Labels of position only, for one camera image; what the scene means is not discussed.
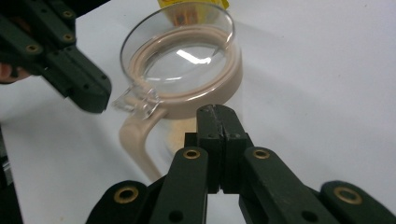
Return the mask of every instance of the screw hole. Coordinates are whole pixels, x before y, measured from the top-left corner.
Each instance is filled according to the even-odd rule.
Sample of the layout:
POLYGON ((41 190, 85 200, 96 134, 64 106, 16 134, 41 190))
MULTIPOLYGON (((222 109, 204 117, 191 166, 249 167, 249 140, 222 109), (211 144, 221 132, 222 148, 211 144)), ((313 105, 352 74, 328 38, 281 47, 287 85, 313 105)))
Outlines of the screw hole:
POLYGON ((193 159, 197 159, 198 157, 200 157, 201 153, 197 150, 190 149, 190 150, 185 151, 183 153, 183 156, 187 159, 193 160, 193 159))
POLYGON ((350 203, 350 204, 361 204, 363 199, 359 195, 358 192, 356 192, 353 189, 349 189, 346 187, 337 187, 334 189, 334 194, 335 196, 345 202, 345 203, 350 203))
POLYGON ((122 199, 128 199, 134 196, 134 192, 131 191, 130 189, 127 189, 123 192, 120 193, 120 198, 122 199))
POLYGON ((263 149, 254 150, 253 155, 257 159, 268 159, 270 157, 270 153, 263 149))
POLYGON ((136 187, 126 186, 116 191, 114 194, 114 201, 116 203, 131 203, 137 198, 138 195, 139 191, 136 187))
POLYGON ((38 51, 38 46, 37 45, 28 45, 28 46, 26 46, 26 51, 36 52, 36 51, 38 51))
POLYGON ((173 211, 169 214, 169 220, 171 222, 180 222, 183 220, 183 213, 180 211, 173 211))
POLYGON ((73 35, 66 34, 64 35, 64 40, 65 41, 72 41, 74 39, 73 35))
POLYGON ((301 213, 303 219, 309 222, 318 222, 318 216, 313 212, 303 211, 301 213))
POLYGON ((71 11, 64 11, 64 17, 70 18, 73 16, 73 13, 71 11))

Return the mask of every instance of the yellow object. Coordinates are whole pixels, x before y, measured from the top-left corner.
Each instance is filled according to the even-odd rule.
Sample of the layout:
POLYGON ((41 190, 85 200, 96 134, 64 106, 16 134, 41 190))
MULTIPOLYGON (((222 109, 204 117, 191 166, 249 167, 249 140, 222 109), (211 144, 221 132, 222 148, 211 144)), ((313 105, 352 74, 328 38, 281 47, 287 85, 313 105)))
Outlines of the yellow object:
MULTIPOLYGON (((161 8, 188 2, 211 3, 224 9, 229 6, 227 0, 158 0, 161 8)), ((183 5, 166 12, 168 20, 175 26, 208 23, 216 18, 214 15, 216 13, 218 13, 216 10, 208 10, 207 7, 200 5, 183 5)))
POLYGON ((158 4, 160 4, 161 8, 169 7, 169 6, 173 5, 173 4, 182 3, 182 2, 206 2, 206 3, 213 3, 213 4, 218 5, 219 7, 222 7, 224 9, 227 8, 230 5, 227 0, 158 0, 158 4))

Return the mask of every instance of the white table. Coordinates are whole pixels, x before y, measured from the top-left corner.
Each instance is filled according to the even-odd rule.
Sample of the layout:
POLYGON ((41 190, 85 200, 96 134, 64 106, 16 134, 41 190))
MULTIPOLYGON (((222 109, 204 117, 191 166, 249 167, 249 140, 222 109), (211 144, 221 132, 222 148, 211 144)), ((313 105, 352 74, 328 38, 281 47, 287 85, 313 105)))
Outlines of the white table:
MULTIPOLYGON (((141 2, 112 0, 78 19, 78 46, 110 76, 111 101, 127 88, 122 40, 159 8, 141 2)), ((345 180, 395 214, 396 2, 230 3, 245 71, 236 110, 254 144, 275 151, 313 189, 345 180)), ((41 77, 0 87, 25 223, 84 223, 112 185, 149 184, 120 146, 126 117, 111 106, 82 112, 41 77)), ((160 163, 164 174, 170 161, 160 163)), ((209 196, 207 223, 243 222, 236 195, 209 196)))

